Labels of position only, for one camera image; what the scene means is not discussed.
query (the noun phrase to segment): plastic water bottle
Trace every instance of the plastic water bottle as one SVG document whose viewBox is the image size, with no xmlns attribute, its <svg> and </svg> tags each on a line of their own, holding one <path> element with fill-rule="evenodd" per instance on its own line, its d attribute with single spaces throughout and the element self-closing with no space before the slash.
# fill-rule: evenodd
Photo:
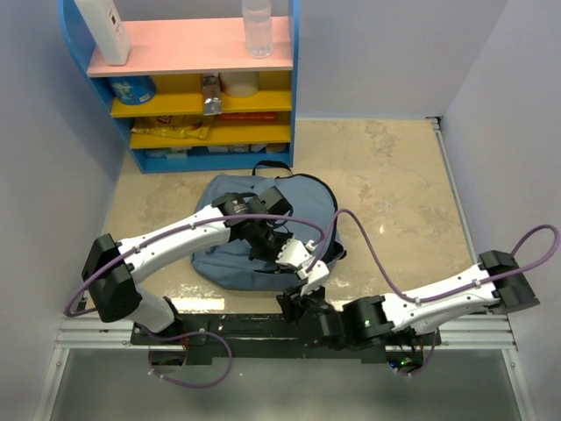
<svg viewBox="0 0 561 421">
<path fill-rule="evenodd" d="M 251 57 L 263 59 L 273 52 L 271 0 L 242 0 L 245 49 Z"/>
</svg>

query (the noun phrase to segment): blue can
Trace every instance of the blue can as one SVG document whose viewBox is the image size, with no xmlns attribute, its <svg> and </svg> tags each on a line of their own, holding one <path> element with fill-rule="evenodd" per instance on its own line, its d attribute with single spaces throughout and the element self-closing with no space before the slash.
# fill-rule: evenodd
<svg viewBox="0 0 561 421">
<path fill-rule="evenodd" d="M 156 95 L 156 84 L 150 76 L 119 76 L 108 79 L 115 96 L 126 105 L 141 105 Z"/>
</svg>

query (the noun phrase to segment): white bottle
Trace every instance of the white bottle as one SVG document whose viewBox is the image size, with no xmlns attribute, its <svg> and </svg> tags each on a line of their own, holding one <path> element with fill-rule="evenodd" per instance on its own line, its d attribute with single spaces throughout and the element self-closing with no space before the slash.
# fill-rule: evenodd
<svg viewBox="0 0 561 421">
<path fill-rule="evenodd" d="M 131 40 L 113 0 L 75 1 L 107 64 L 125 64 L 131 51 Z"/>
</svg>

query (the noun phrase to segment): white wall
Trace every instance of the white wall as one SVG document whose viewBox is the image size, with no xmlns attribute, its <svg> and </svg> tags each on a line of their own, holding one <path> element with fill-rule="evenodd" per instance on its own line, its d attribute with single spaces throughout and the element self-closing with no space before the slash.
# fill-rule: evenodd
<svg viewBox="0 0 561 421">
<path fill-rule="evenodd" d="M 506 3 L 301 0 L 298 115 L 443 115 Z M 240 4 L 116 0 L 125 20 L 240 16 Z M 274 11 L 286 14 L 286 4 L 273 0 Z"/>
<path fill-rule="evenodd" d="M 67 53 L 55 2 L 0 13 L 0 419 L 32 418 L 123 149 Z"/>
<path fill-rule="evenodd" d="M 561 2 L 510 0 L 444 115 L 444 142 L 479 252 L 561 225 Z M 530 262 L 550 235 L 519 253 Z M 561 413 L 561 255 L 528 278 L 542 301 L 511 317 L 538 416 Z"/>
</svg>

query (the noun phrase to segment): backpack handle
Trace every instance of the backpack handle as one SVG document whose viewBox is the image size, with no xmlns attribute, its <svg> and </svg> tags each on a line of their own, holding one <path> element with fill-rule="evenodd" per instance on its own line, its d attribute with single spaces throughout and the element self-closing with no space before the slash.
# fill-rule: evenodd
<svg viewBox="0 0 561 421">
<path fill-rule="evenodd" d="M 290 169 L 290 167 L 281 161 L 259 161 L 257 164 L 255 164 L 255 167 L 253 167 L 252 175 L 255 175 L 255 170 L 257 169 L 257 167 L 282 168 L 286 169 L 291 175 L 294 175 L 292 174 L 292 170 Z"/>
</svg>

